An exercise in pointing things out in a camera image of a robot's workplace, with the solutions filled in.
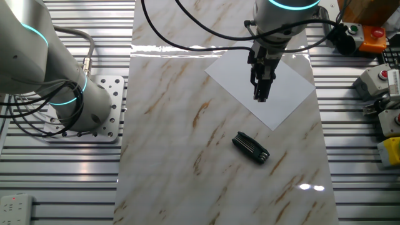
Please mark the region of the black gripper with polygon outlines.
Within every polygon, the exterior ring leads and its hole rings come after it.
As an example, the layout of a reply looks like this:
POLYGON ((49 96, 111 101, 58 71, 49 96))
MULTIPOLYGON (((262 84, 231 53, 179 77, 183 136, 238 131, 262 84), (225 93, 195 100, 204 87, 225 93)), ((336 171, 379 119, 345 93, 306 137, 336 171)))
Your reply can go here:
POLYGON ((280 53, 269 54, 267 48, 253 41, 247 63, 251 65, 250 82, 255 90, 254 99, 258 102, 266 102, 281 56, 280 53))

